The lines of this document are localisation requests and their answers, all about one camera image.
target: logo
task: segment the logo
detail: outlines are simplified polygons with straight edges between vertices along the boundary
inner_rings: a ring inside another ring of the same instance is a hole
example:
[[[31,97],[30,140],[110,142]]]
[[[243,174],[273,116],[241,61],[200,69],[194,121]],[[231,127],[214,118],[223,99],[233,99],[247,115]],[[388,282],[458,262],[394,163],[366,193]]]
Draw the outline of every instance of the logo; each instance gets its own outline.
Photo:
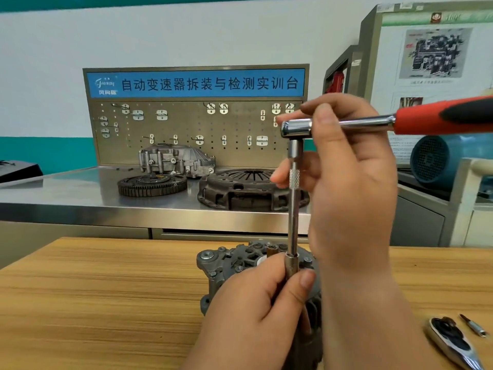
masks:
[[[442,20],[442,13],[433,13],[431,15],[430,23],[440,23]]]
[[[111,82],[110,78],[99,78],[96,79],[95,83],[96,83],[96,87],[98,88],[106,87],[106,86],[111,86],[111,87],[115,86],[115,82]]]

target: red and black handle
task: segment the red and black handle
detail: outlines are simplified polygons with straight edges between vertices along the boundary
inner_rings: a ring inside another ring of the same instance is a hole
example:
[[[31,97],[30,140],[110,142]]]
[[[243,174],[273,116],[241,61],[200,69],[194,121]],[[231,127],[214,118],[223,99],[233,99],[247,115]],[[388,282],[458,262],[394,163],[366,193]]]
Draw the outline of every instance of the red and black handle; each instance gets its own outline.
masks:
[[[493,133],[493,96],[403,107],[393,128],[398,135]]]

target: wood grain surface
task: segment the wood grain surface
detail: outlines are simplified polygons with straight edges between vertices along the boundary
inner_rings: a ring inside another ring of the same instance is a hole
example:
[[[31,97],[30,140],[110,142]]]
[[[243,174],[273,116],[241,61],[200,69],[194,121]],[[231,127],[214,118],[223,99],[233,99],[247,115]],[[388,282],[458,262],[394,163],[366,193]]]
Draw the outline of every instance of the wood grain surface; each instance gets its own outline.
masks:
[[[221,245],[236,243],[64,238],[3,268],[0,368],[177,368],[207,292],[196,255]],[[458,314],[493,333],[493,249],[392,248],[391,257],[416,319],[454,318],[492,370],[493,341]]]

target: pegboard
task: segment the pegboard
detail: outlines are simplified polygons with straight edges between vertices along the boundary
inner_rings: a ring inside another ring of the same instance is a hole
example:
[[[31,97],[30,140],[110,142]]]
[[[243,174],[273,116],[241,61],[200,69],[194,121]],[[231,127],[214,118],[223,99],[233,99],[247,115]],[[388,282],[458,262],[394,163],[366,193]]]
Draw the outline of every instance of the pegboard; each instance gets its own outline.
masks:
[[[308,65],[84,69],[84,77],[100,165],[138,165],[140,149],[170,143],[201,149],[215,156],[218,166],[277,167],[287,155],[287,141],[280,137],[274,118],[298,109],[306,100]],[[177,77],[184,78],[175,86]],[[191,80],[197,79],[198,89],[209,77],[212,85],[220,84],[210,91],[212,96],[204,97],[203,91],[196,91],[200,97],[194,97],[194,89],[187,91],[194,83]],[[245,78],[253,79],[253,90],[235,92],[231,86],[243,88]],[[260,78],[268,79],[263,81],[270,87],[268,91],[260,88]],[[290,78],[299,85],[292,91],[296,96],[291,97],[286,96]],[[155,80],[157,88],[166,80],[172,90],[154,91],[154,97],[143,97],[153,91],[149,89],[152,86],[145,85],[154,85]],[[277,88],[272,88],[276,81]],[[278,91],[281,84],[283,92]],[[217,96],[220,91],[225,96]]]

